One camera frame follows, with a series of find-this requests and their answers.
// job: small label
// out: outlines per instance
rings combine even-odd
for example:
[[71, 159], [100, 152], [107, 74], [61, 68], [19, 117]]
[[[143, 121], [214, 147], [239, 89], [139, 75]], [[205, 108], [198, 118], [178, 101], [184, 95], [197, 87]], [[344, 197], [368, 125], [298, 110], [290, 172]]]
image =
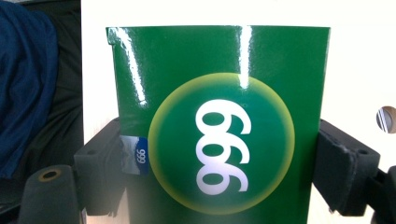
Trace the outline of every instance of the small label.
[[122, 171], [131, 175], [149, 173], [148, 139], [122, 135]]

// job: black plastic part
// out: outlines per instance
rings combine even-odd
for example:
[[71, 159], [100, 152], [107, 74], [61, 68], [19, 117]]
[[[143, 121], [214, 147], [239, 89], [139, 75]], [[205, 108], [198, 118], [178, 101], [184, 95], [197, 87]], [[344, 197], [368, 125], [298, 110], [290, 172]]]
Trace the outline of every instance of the black plastic part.
[[396, 166], [367, 181], [367, 203], [375, 210], [376, 224], [396, 223]]
[[322, 120], [317, 143], [314, 185], [333, 211], [363, 216], [367, 179], [376, 176], [380, 155]]
[[80, 221], [70, 166], [51, 166], [29, 177], [22, 196], [19, 224], [78, 224]]
[[117, 213], [125, 189], [120, 146], [120, 123], [114, 119], [75, 154], [80, 205], [89, 216]]
[[20, 212], [24, 183], [0, 179], [0, 223], [16, 220]]

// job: blue cloth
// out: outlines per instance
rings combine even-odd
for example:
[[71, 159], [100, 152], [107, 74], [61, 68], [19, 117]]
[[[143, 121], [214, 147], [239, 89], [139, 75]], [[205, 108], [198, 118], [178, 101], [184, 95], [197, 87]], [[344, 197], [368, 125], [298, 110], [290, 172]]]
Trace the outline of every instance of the blue cloth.
[[57, 72], [57, 36], [50, 18], [0, 0], [0, 177], [12, 177], [23, 151], [46, 123]]

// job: green package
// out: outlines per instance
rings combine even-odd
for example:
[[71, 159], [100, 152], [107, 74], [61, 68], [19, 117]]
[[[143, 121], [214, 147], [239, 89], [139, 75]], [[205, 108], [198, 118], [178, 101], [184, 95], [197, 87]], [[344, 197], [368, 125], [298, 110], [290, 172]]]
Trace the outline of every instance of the green package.
[[107, 28], [131, 223], [306, 223], [329, 33]]

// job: white background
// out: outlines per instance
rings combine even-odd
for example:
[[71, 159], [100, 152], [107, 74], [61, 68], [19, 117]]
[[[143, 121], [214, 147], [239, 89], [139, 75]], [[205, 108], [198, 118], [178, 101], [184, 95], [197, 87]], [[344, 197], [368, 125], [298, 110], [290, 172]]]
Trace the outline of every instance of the white background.
[[[118, 116], [107, 26], [302, 25], [331, 27], [321, 117], [381, 154], [380, 168], [396, 165], [396, 134], [376, 125], [377, 110], [396, 107], [395, 1], [156, 1], [82, 0], [84, 134], [90, 140]], [[310, 224], [370, 223], [330, 214], [313, 189]], [[128, 223], [127, 215], [89, 223]]]

